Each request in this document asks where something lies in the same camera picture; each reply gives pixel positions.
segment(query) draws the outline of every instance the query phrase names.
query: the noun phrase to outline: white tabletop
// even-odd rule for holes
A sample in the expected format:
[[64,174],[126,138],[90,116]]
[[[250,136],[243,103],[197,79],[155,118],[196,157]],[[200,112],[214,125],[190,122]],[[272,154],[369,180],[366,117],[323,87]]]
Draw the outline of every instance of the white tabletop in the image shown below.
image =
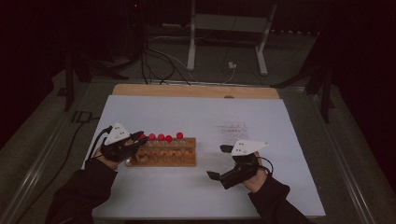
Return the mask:
[[[288,200],[308,217],[325,215],[282,100],[111,95],[92,142],[99,132],[118,121],[130,133],[183,132],[186,137],[195,137],[197,165],[139,168],[120,165],[111,197],[94,209],[94,217],[258,217],[247,189],[242,185],[224,189],[206,174],[206,171],[223,174],[233,168],[231,156],[221,153],[219,146],[229,144],[230,138],[236,139],[238,135],[268,142],[270,146],[260,153],[275,166],[274,177],[291,187]],[[231,136],[230,130],[238,134]]]

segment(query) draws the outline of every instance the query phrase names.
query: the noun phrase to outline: cable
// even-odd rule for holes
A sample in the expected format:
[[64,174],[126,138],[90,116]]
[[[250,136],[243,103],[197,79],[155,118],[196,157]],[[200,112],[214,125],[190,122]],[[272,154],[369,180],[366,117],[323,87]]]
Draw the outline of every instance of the cable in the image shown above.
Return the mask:
[[[213,30],[209,30],[209,31],[207,32],[206,35],[201,36],[201,37],[195,37],[195,39],[205,39],[205,38],[208,37],[212,32],[213,32]],[[148,42],[149,42],[149,41],[156,40],[156,39],[162,39],[162,38],[168,38],[168,39],[190,39],[191,37],[190,37],[190,36],[186,36],[186,35],[184,35],[184,36],[176,36],[176,35],[158,35],[158,36],[154,36],[154,37],[152,37],[151,39],[149,39]]]
[[156,78],[158,78],[158,79],[161,79],[161,78],[158,77],[158,76],[151,70],[151,67],[150,67],[149,64],[147,63],[147,53],[146,53],[145,51],[143,52],[143,55],[144,55],[144,57],[145,57],[145,60],[143,61],[143,65],[145,65],[145,67],[147,67],[147,69],[148,69],[148,79],[149,79],[149,83],[147,83],[147,84],[151,84],[151,80],[152,80],[151,75],[154,75],[154,77],[156,77]]
[[166,79],[168,79],[169,77],[171,77],[171,76],[175,73],[175,70],[176,70],[177,68],[175,67],[175,65],[172,63],[172,61],[171,61],[168,57],[166,57],[166,59],[167,59],[167,61],[166,61],[164,58],[158,57],[158,56],[153,55],[153,54],[150,54],[150,53],[148,53],[148,52],[145,52],[145,53],[146,53],[147,55],[151,56],[151,57],[158,58],[158,59],[160,59],[160,60],[162,60],[162,61],[165,61],[166,63],[169,63],[169,64],[172,66],[172,72],[171,72],[169,75],[167,75],[167,76],[164,77],[164,78],[159,78],[159,77],[158,77],[158,79],[161,80],[160,85],[163,84],[163,83],[165,82]]
[[144,62],[143,62],[143,53],[140,54],[140,68],[142,70],[143,79],[145,79],[146,84],[149,84],[148,80],[146,79],[146,76],[145,76],[145,67],[144,67]]
[[226,84],[227,82],[231,81],[231,79],[233,79],[234,74],[235,74],[235,68],[233,68],[233,74],[231,75],[231,77],[227,81],[221,82],[220,84]]
[[67,154],[66,157],[64,158],[63,163],[61,164],[61,167],[58,169],[58,171],[56,172],[56,174],[54,175],[54,177],[49,181],[49,183],[40,191],[40,193],[32,200],[32,202],[26,207],[26,209],[23,211],[23,213],[21,214],[21,216],[18,218],[18,220],[15,223],[19,223],[22,218],[26,215],[26,213],[30,210],[30,208],[33,206],[33,204],[36,203],[36,201],[43,195],[43,193],[47,190],[47,188],[53,183],[53,181],[56,179],[56,177],[58,177],[58,174],[62,171],[62,169],[64,168],[64,166],[66,165],[69,156],[70,156],[70,152],[72,149],[72,146],[74,144],[74,141],[76,140],[76,136],[78,134],[78,131],[81,129],[81,127],[86,124],[91,122],[92,120],[95,119],[99,119],[99,118],[93,118],[93,119],[88,119],[86,121],[83,121],[78,128],[76,129],[75,133],[73,134],[72,137],[72,141],[70,142],[69,148],[67,149]]
[[261,168],[264,168],[264,169],[268,172],[269,175],[272,175],[272,173],[274,172],[274,165],[273,165],[270,161],[268,161],[267,159],[265,159],[264,157],[257,157],[257,158],[262,159],[262,160],[265,160],[265,161],[267,161],[268,163],[270,163],[270,165],[271,165],[271,171],[269,171],[268,168],[266,168],[265,166],[261,166],[261,165],[260,165],[260,167],[261,167]]
[[96,150],[96,145],[98,144],[99,138],[104,134],[104,133],[110,133],[113,127],[109,126],[106,129],[103,129],[95,138],[95,141],[91,147],[90,155],[88,156],[87,160],[85,160],[85,166],[87,163],[91,160],[93,152]]
[[164,56],[166,59],[167,59],[167,62],[168,63],[170,63],[171,65],[172,65],[172,67],[173,67],[173,72],[168,76],[168,77],[166,77],[166,78],[164,78],[162,81],[164,81],[165,79],[168,79],[169,77],[171,77],[172,76],[172,74],[175,72],[175,70],[178,72],[178,74],[181,76],[181,78],[190,86],[191,84],[189,83],[189,81],[186,79],[186,78],[184,78],[183,77],[183,75],[181,75],[181,73],[180,73],[180,71],[178,70],[178,68],[175,66],[175,64],[172,62],[172,60],[168,57],[168,55],[166,55],[166,54],[163,54],[163,53],[161,53],[161,52],[159,52],[159,51],[156,51],[156,50],[153,50],[153,49],[148,49],[148,50],[151,50],[151,51],[153,51],[153,52],[156,52],[156,53],[158,53],[158,54],[161,54],[162,56]]
[[[183,62],[181,62],[178,58],[176,58],[176,57],[174,57],[174,56],[171,56],[171,55],[169,55],[169,54],[160,52],[160,51],[158,51],[158,50],[156,50],[156,49],[149,49],[149,50],[151,50],[151,51],[153,51],[153,52],[156,52],[156,53],[159,53],[159,54],[161,54],[161,55],[163,55],[163,56],[166,56],[166,57],[169,57],[169,58],[172,58],[172,59],[176,60],[178,63],[180,63],[181,65],[183,65],[183,67],[186,69],[186,72],[189,74],[189,76],[190,76],[190,78],[191,78],[192,80],[196,81],[197,83],[200,83],[198,80],[196,80],[196,79],[191,75],[191,73],[189,72],[189,70],[187,70],[187,66],[186,66]],[[180,72],[179,72],[179,74],[180,74],[180,76],[183,78],[183,80],[184,80],[187,84],[191,85],[191,84],[189,83],[189,81],[187,81],[187,79],[184,78],[184,77],[181,75]]]

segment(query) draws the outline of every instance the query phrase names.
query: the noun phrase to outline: metal stand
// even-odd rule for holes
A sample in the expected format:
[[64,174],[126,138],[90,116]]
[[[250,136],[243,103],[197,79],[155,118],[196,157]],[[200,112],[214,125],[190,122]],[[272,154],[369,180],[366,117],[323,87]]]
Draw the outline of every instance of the metal stand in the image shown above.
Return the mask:
[[[211,30],[227,30],[221,24],[216,27],[216,21],[227,21],[228,18],[234,18],[234,26],[232,27],[233,31],[245,31],[245,32],[256,32],[262,33],[262,42],[256,46],[255,51],[257,55],[257,61],[260,68],[260,74],[262,76],[268,75],[267,66],[265,65],[264,56],[262,51],[264,49],[265,42],[267,40],[268,34],[271,30],[272,21],[276,12],[276,5],[272,5],[270,15],[268,18],[249,18],[249,17],[229,17],[229,16],[217,16],[211,15],[214,20],[209,20],[208,15],[204,14],[196,14],[195,13],[195,0],[191,0],[191,37],[190,37],[190,48],[189,48],[189,58],[187,60],[187,69],[189,71],[194,70],[195,64],[195,29],[203,28],[203,29],[211,29]],[[242,26],[238,26],[238,20],[240,20],[240,24],[244,24]]]

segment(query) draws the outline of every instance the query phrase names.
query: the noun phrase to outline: wooden board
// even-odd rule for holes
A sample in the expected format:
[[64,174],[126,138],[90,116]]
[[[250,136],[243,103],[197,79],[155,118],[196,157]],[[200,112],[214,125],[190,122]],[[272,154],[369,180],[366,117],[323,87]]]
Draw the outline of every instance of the wooden board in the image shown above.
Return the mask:
[[113,95],[279,99],[273,88],[118,84]]
[[140,147],[126,166],[195,166],[195,138],[166,141],[148,141]]

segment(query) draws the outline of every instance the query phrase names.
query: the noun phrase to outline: black cable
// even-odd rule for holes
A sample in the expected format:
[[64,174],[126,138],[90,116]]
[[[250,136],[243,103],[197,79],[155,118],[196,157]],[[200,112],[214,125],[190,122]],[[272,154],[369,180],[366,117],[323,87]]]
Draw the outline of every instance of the black cable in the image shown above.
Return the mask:
[[155,53],[158,53],[158,54],[161,54],[162,56],[164,56],[164,57],[168,60],[168,62],[169,62],[170,64],[172,64],[172,66],[174,66],[174,68],[176,69],[176,71],[178,72],[178,74],[180,75],[180,77],[181,77],[189,86],[191,85],[190,82],[189,82],[186,78],[184,78],[183,75],[181,75],[181,73],[180,73],[180,71],[178,70],[177,66],[175,66],[175,64],[172,62],[172,60],[171,60],[166,54],[164,54],[164,53],[162,53],[162,52],[159,52],[158,50],[155,50],[155,49],[148,49],[148,50],[151,50],[151,51],[153,51],[153,52],[155,52]]
[[147,52],[145,52],[145,53],[147,55],[151,56],[151,57],[158,58],[158,59],[163,60],[163,61],[165,61],[165,62],[167,62],[167,63],[172,65],[172,72],[169,75],[167,75],[166,77],[164,77],[164,78],[159,78],[161,80],[160,85],[163,84],[166,79],[170,78],[175,73],[176,67],[175,67],[175,65],[172,63],[172,61],[169,58],[167,58],[168,61],[166,61],[164,58],[158,57],[156,55],[153,55],[153,54],[150,54],[150,53],[147,53]]
[[96,149],[96,145],[98,144],[99,138],[100,138],[104,133],[110,133],[112,128],[113,128],[113,127],[109,126],[108,128],[103,129],[103,130],[96,136],[95,141],[94,141],[94,143],[93,143],[93,145],[92,145],[92,147],[91,147],[90,155],[88,156],[88,159],[85,160],[85,165],[87,165],[87,163],[91,160],[92,154],[93,154],[93,152],[94,152],[95,149]]
[[145,76],[145,67],[144,67],[144,61],[143,61],[143,53],[140,54],[140,68],[142,69],[143,79],[145,79],[146,84],[149,84],[148,80],[146,79],[146,76]]
[[268,174],[271,175],[271,174],[274,172],[274,165],[273,165],[270,161],[268,161],[267,159],[265,159],[264,157],[257,157],[257,158],[262,159],[262,160],[265,160],[265,161],[267,161],[268,163],[270,163],[270,165],[271,165],[271,171],[269,171],[268,168],[266,168],[265,166],[261,166],[261,165],[260,165],[260,167],[261,167],[261,168],[264,168],[264,169],[268,172]]
[[72,146],[74,144],[74,141],[76,139],[76,136],[78,134],[78,131],[81,129],[81,127],[86,124],[91,122],[92,120],[95,119],[99,119],[99,118],[93,118],[93,119],[88,119],[86,121],[83,121],[78,128],[76,129],[75,133],[73,134],[72,137],[72,141],[70,142],[69,148],[67,149],[67,154],[66,157],[64,158],[64,162],[62,163],[61,167],[58,169],[58,171],[56,172],[56,174],[54,175],[54,177],[49,181],[49,183],[41,190],[41,192],[32,200],[32,202],[26,207],[26,209],[23,211],[23,213],[21,214],[21,216],[18,218],[18,220],[15,223],[19,223],[22,218],[26,215],[26,213],[30,210],[30,208],[33,206],[33,204],[36,203],[36,201],[43,195],[43,193],[47,190],[47,188],[53,183],[53,181],[56,179],[56,177],[58,177],[58,174],[62,171],[62,169],[64,168],[64,166],[67,163],[67,160],[69,159],[70,156],[70,152],[72,149]]
[[161,79],[161,78],[158,77],[158,76],[151,70],[151,67],[150,67],[149,64],[147,63],[147,53],[146,53],[146,52],[144,52],[144,56],[145,56],[145,62],[143,62],[143,65],[145,65],[145,66],[147,67],[147,69],[148,69],[148,78],[149,78],[149,83],[148,83],[148,84],[151,84],[151,81],[152,81],[151,75],[153,75],[154,77],[156,77],[156,78],[158,78],[158,79]]

